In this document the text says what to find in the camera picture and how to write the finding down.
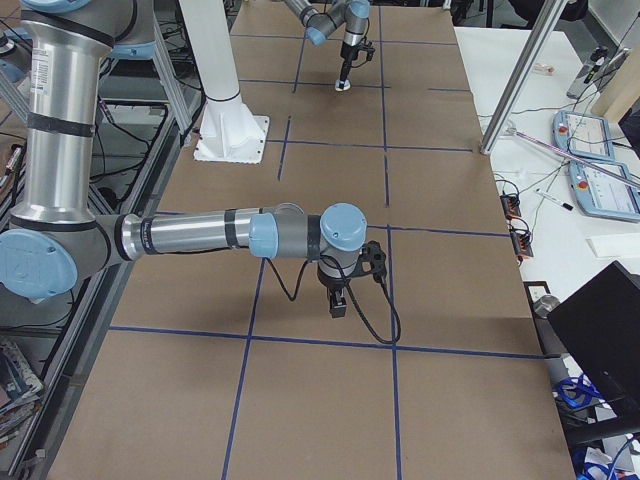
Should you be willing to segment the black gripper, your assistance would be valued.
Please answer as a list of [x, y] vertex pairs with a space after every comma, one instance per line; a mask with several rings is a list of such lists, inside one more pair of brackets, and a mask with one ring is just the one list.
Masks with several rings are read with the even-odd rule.
[[346, 83], [351, 70], [351, 64], [357, 60], [361, 43], [358, 42], [355, 45], [350, 45], [343, 42], [341, 45], [340, 56], [343, 59], [343, 64], [340, 70], [339, 82]]
[[350, 287], [350, 281], [359, 277], [357, 272], [351, 272], [342, 278], [341, 276], [332, 277], [326, 274], [321, 268], [317, 269], [317, 278], [326, 288], [327, 299], [329, 300], [329, 313], [332, 318], [344, 318], [347, 310], [347, 302], [344, 298], [345, 294], [353, 300], [355, 295]]

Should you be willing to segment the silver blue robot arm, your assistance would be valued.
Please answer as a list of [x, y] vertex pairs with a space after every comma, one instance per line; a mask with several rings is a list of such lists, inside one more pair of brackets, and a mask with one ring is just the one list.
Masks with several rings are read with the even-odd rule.
[[[295, 204], [227, 209], [213, 213], [140, 217], [125, 213], [157, 169], [168, 167], [153, 152], [155, 139], [125, 193], [119, 215], [95, 215], [88, 207], [101, 64], [108, 57], [152, 58], [164, 42], [154, 1], [20, 1], [21, 21], [32, 44], [24, 195], [1, 233], [1, 284], [38, 302], [70, 291], [79, 280], [144, 255], [185, 255], [248, 249], [258, 258], [303, 258], [294, 301], [306, 265], [317, 262], [329, 312], [343, 317], [353, 277], [365, 276], [367, 221], [349, 203], [321, 215]], [[351, 62], [370, 47], [369, 1], [332, 1], [319, 12], [309, 1], [284, 1], [318, 45], [345, 26], [338, 89], [349, 88]], [[270, 120], [243, 102], [223, 1], [179, 1], [197, 62], [204, 107], [195, 159], [257, 164]]]
[[358, 68], [353, 62], [359, 53], [366, 53], [363, 64], [370, 62], [375, 54], [373, 43], [367, 39], [371, 4], [362, 0], [333, 1], [328, 11], [319, 12], [309, 1], [285, 0], [284, 3], [300, 20], [306, 37], [316, 46], [324, 43], [341, 26], [345, 27], [340, 52], [343, 63], [335, 90], [349, 90], [349, 74], [352, 68]]

